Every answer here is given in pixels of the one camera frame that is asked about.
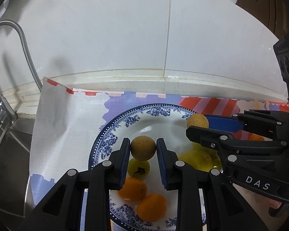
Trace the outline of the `operator right hand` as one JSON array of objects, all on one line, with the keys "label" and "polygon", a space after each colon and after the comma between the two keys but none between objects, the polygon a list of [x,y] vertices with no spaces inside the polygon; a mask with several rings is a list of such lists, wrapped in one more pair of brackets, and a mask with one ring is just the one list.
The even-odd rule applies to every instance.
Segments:
[{"label": "operator right hand", "polygon": [[270,198],[267,198],[266,199],[266,203],[267,205],[270,207],[270,208],[273,208],[273,209],[278,209],[281,207],[282,203],[279,202],[279,201],[276,201],[276,200],[273,200],[273,199],[270,199]]}]

